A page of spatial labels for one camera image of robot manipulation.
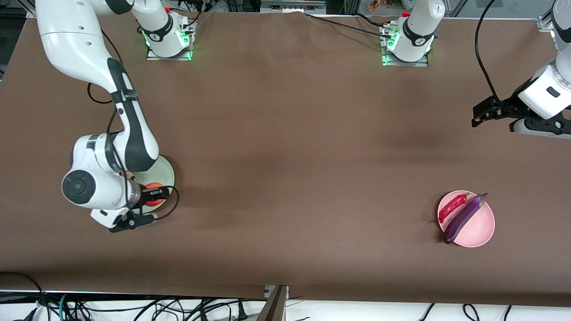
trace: purple eggplant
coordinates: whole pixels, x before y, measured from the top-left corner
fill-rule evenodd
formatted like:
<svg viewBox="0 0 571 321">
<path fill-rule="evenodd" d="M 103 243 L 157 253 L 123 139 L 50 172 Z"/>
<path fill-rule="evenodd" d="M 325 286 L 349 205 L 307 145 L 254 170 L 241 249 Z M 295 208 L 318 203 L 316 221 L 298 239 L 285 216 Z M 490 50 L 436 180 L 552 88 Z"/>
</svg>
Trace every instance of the purple eggplant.
<svg viewBox="0 0 571 321">
<path fill-rule="evenodd" d="M 488 196 L 488 193 L 476 196 L 454 216 L 444 232 L 444 243 L 452 244 L 452 242 L 454 242 L 464 225 L 466 225 L 470 218 L 484 205 L 486 196 Z"/>
</svg>

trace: red pepper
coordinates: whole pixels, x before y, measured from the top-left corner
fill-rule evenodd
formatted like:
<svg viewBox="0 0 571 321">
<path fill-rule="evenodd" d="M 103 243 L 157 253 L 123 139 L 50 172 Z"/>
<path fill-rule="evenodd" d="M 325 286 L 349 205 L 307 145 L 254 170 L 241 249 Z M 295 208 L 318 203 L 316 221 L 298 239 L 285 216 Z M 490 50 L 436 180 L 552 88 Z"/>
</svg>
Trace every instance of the red pepper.
<svg viewBox="0 0 571 321">
<path fill-rule="evenodd" d="M 440 213 L 438 214 L 438 220 L 440 223 L 444 223 L 444 219 L 452 213 L 453 210 L 457 209 L 460 205 L 466 203 L 468 200 L 468 194 L 462 194 L 454 197 L 448 204 L 446 204 Z"/>
</svg>

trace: brown table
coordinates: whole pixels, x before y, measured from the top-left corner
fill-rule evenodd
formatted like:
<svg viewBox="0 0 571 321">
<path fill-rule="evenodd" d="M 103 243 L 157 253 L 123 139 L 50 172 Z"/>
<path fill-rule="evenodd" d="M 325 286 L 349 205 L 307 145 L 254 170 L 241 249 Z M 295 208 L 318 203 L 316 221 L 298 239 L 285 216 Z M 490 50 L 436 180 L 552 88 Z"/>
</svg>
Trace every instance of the brown table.
<svg viewBox="0 0 571 321">
<path fill-rule="evenodd" d="M 378 37 L 299 13 L 214 14 L 191 62 L 146 61 L 132 16 L 102 27 L 180 206 L 111 234 L 63 198 L 75 140 L 104 132 L 112 107 L 48 63 L 29 19 L 0 86 L 2 270 L 48 290 L 260 297 L 269 283 L 305 299 L 571 305 L 571 145 L 508 120 L 470 127 L 490 94 L 476 21 L 442 21 L 428 68 L 382 66 Z M 480 51 L 503 98 L 556 54 L 514 20 L 486 21 Z M 435 206 L 458 189 L 489 193 L 485 246 L 437 241 Z"/>
</svg>

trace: teal cable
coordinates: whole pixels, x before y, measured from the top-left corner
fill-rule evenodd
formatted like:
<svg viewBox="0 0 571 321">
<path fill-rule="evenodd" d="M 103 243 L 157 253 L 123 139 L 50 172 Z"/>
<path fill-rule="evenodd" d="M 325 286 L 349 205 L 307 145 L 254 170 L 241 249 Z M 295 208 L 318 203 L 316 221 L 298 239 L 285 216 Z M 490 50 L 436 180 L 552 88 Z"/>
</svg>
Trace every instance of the teal cable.
<svg viewBox="0 0 571 321">
<path fill-rule="evenodd" d="M 59 301 L 59 321 L 63 321 L 63 303 L 66 301 L 67 293 L 62 296 Z"/>
</svg>

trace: round black joint cover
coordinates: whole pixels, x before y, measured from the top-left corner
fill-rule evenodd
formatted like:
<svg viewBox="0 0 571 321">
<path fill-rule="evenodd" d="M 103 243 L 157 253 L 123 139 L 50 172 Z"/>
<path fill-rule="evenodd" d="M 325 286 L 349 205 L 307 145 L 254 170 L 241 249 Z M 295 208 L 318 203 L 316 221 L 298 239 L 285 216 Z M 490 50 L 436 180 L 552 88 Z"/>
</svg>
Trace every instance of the round black joint cover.
<svg viewBox="0 0 571 321">
<path fill-rule="evenodd" d="M 73 203 L 85 204 L 95 193 L 95 180 L 88 172 L 75 170 L 63 179 L 62 192 Z"/>
</svg>

